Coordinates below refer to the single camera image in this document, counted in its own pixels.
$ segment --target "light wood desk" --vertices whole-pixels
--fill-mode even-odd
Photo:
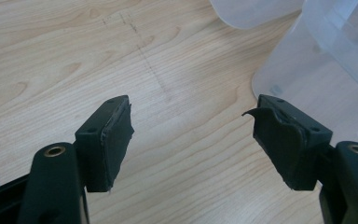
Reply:
[[[0,184],[128,94],[135,134],[92,223],[321,223],[319,192],[287,188],[241,117],[296,15],[242,31],[207,0],[1,0]]]

